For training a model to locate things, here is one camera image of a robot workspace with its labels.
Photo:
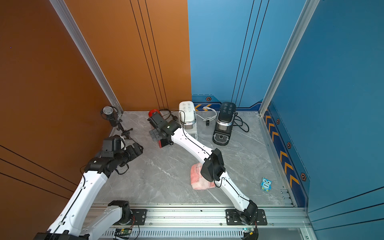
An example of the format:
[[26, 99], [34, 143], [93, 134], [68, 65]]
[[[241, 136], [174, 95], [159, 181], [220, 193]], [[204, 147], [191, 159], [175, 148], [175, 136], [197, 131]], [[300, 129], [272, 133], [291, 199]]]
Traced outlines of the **pink towel cloth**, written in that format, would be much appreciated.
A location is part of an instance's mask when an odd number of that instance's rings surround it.
[[207, 181], [201, 175], [202, 164], [197, 163], [191, 167], [191, 186], [194, 190], [208, 190], [215, 187], [215, 183]]

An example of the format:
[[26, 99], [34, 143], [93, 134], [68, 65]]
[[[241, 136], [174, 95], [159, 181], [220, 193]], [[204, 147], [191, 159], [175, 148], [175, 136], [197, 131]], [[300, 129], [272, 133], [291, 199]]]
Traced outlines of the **red Nespresso coffee machine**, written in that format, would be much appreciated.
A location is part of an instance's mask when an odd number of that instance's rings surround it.
[[161, 112], [157, 109], [153, 109], [149, 111], [149, 117], [151, 118], [153, 115], [159, 115], [162, 116]]

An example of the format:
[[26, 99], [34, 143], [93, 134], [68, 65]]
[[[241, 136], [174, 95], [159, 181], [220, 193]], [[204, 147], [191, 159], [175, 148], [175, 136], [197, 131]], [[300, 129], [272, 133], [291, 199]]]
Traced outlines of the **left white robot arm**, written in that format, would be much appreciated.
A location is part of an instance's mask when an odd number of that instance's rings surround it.
[[143, 153], [137, 143], [122, 147], [116, 144], [102, 152], [85, 167], [82, 179], [67, 205], [44, 233], [37, 233], [36, 240], [97, 240], [112, 225], [130, 224], [133, 212], [127, 201], [112, 201], [107, 209], [87, 226], [85, 218], [102, 186], [119, 166], [127, 165]]

